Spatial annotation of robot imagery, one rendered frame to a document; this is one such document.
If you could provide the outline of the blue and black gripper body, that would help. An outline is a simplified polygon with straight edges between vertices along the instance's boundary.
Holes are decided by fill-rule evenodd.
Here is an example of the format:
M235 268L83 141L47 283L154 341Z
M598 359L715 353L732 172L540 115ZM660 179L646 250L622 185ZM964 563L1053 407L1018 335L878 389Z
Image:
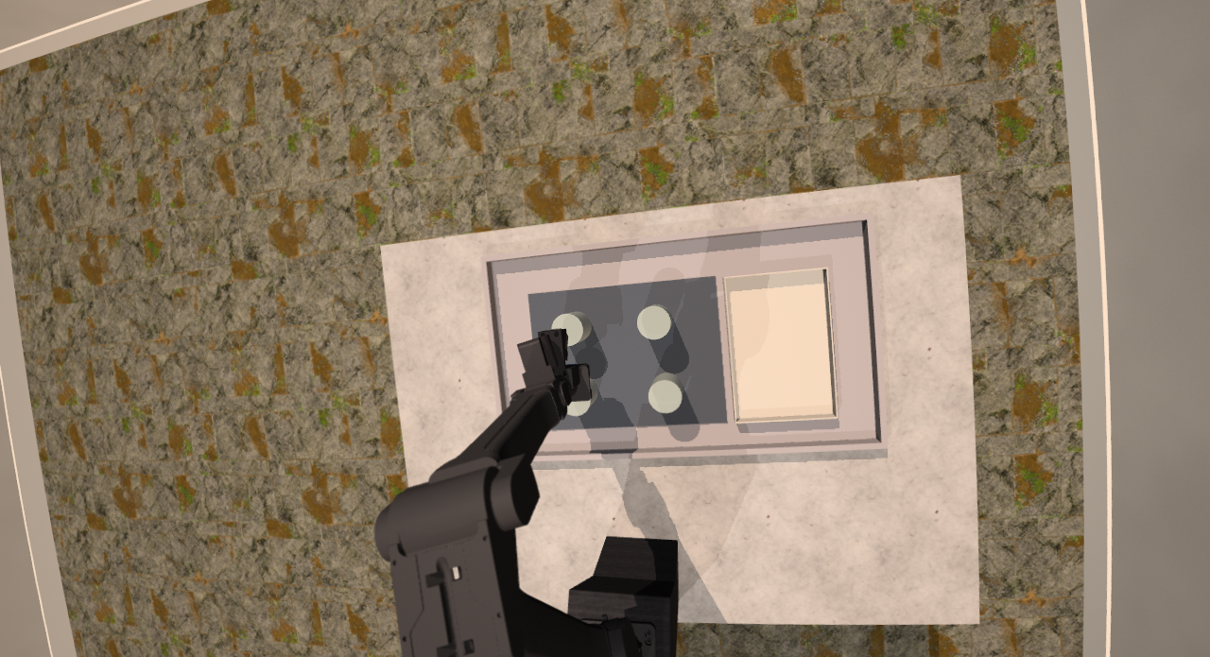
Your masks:
M572 365L580 365L580 384L577 387L571 390L569 380L566 380L566 378L563 378L561 374L559 374L559 376L563 378L563 380L565 380L569 384L570 397L572 402L590 400L592 390L590 390L589 365L588 364L572 364Z

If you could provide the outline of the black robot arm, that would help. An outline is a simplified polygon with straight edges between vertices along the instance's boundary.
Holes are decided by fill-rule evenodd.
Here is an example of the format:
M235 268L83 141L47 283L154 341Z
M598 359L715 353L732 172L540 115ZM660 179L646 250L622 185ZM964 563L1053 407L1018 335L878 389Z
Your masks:
M580 384L567 344L561 328L517 344L526 388L457 459L379 513L374 540L390 561L402 657L656 657L651 622L577 619L520 590L515 528L528 528L540 498L531 462L566 416L569 384Z

